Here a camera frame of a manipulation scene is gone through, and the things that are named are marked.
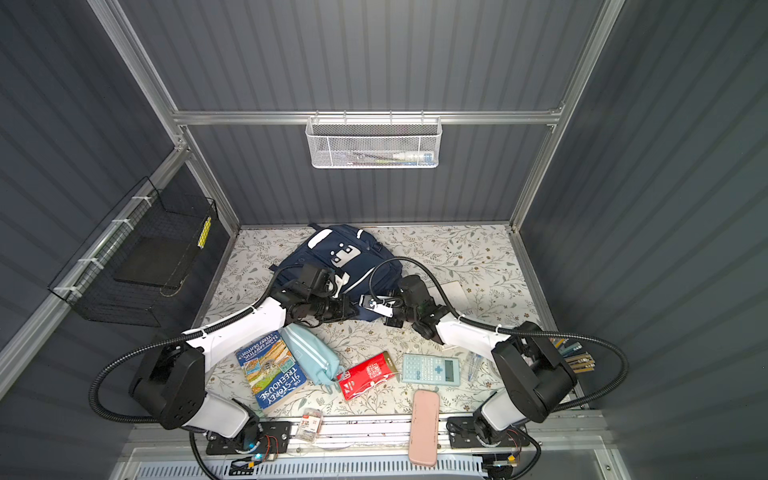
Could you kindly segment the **navy blue student backpack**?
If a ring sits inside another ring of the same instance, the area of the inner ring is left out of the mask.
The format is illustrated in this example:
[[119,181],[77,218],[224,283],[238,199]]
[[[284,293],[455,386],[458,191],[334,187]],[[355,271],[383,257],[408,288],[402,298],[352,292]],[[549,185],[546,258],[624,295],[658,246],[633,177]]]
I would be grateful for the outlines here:
[[304,264],[331,271],[337,286],[335,298],[349,299],[358,306],[362,295],[392,297],[402,279],[402,263],[372,234],[347,224],[321,227],[280,264],[272,293],[281,305],[282,288],[298,277]]

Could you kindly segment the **light teal pencil pouch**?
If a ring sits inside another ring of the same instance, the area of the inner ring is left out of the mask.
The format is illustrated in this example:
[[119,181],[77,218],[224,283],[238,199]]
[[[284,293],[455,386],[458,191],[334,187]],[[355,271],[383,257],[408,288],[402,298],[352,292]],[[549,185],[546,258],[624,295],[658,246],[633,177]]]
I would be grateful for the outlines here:
[[340,373],[340,360],[322,340],[308,328],[291,324],[280,335],[305,376],[316,385],[331,386]]

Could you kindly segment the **blue treehouse storybook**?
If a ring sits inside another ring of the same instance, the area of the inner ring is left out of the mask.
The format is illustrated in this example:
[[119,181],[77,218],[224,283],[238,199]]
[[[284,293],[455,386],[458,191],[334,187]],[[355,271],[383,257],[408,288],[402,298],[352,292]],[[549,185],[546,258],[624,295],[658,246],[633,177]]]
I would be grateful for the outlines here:
[[258,406],[269,410],[307,383],[307,377],[278,331],[236,352]]

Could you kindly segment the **white notebook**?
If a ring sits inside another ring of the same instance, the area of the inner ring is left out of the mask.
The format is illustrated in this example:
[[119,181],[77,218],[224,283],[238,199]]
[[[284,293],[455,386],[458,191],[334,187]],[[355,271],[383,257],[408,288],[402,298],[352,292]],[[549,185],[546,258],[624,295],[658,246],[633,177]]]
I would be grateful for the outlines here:
[[466,291],[458,281],[442,284],[441,287],[455,310],[465,314],[472,312],[472,307],[466,295]]

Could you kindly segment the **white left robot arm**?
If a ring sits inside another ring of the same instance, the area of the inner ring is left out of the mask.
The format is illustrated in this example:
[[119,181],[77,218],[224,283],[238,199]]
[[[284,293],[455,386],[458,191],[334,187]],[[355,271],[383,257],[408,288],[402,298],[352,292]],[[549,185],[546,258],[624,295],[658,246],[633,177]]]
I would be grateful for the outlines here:
[[312,317],[319,322],[351,320],[359,309],[340,292],[332,272],[312,264],[284,286],[273,277],[254,304],[188,330],[142,355],[128,387],[151,423],[167,430],[208,431],[233,439],[251,429],[258,416],[236,401],[207,390],[207,377],[220,361],[279,329]]

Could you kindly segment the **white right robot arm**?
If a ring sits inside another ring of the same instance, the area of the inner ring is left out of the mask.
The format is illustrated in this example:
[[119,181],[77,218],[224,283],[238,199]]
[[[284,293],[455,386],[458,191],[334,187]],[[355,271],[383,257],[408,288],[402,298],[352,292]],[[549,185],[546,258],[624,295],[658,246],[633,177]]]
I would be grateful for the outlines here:
[[501,326],[482,326],[456,310],[442,287],[437,302],[417,275],[402,278],[389,296],[361,295],[360,308],[375,312],[397,326],[410,323],[423,338],[460,347],[495,365],[503,388],[473,414],[470,430],[491,445],[512,426],[541,423],[577,385],[577,377],[541,328],[525,322],[509,334]]

